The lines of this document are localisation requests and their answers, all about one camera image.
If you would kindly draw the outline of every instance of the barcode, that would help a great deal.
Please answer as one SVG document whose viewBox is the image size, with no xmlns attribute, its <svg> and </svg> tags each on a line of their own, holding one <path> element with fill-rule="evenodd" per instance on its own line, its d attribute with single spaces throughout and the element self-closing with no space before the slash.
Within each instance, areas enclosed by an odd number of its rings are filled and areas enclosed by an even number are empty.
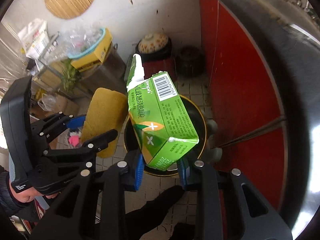
<svg viewBox="0 0 320 240">
<path fill-rule="evenodd" d="M 172 98 L 177 95 L 174 85 L 172 84 L 167 73 L 153 78 L 153 83 L 155 84 L 155 88 L 160 101 Z"/>
</svg>

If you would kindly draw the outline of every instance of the yellow sponge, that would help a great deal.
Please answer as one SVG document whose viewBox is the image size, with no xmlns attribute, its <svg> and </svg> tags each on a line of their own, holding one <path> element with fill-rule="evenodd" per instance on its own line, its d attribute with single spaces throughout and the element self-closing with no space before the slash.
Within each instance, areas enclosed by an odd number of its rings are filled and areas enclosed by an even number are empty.
<svg viewBox="0 0 320 240">
<path fill-rule="evenodd" d="M 128 114 L 128 99 L 124 94 L 105 88 L 98 88 L 90 102 L 81 134 L 81 142 L 85 142 L 111 129 L 118 131 L 118 137 L 124 120 Z M 109 143 L 107 149 L 97 154 L 107 158 L 114 154 L 117 141 Z"/>
</svg>

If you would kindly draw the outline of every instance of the green box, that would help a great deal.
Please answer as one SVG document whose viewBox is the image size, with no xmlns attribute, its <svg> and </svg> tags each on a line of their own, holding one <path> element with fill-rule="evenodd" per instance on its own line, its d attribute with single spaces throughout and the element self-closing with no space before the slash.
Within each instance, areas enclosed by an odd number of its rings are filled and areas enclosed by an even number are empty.
<svg viewBox="0 0 320 240">
<path fill-rule="evenodd" d="M 144 80 L 141 57 L 133 56 L 128 77 L 129 116 L 148 166 L 165 171 L 199 142 L 167 72 Z"/>
</svg>

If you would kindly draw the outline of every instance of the pot lid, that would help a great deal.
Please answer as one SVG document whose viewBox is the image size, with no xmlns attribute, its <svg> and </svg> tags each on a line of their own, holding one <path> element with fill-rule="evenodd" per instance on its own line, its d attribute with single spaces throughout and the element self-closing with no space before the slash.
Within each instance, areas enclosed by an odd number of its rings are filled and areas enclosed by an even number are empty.
<svg viewBox="0 0 320 240">
<path fill-rule="evenodd" d="M 164 48 L 169 41 L 169 37 L 164 33 L 147 34 L 138 45 L 140 53 L 150 54 Z"/>
</svg>

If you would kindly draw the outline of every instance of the black jacket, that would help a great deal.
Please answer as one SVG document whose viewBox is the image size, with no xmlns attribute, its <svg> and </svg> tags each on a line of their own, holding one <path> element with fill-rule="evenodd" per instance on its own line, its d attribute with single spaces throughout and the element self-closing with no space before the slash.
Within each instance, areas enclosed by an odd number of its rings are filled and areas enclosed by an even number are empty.
<svg viewBox="0 0 320 240">
<path fill-rule="evenodd" d="M 0 204 L 9 217 L 17 214 L 21 209 L 29 205 L 29 203 L 17 201 L 12 196 L 9 189 L 9 172 L 2 166 L 0 166 Z"/>
</svg>

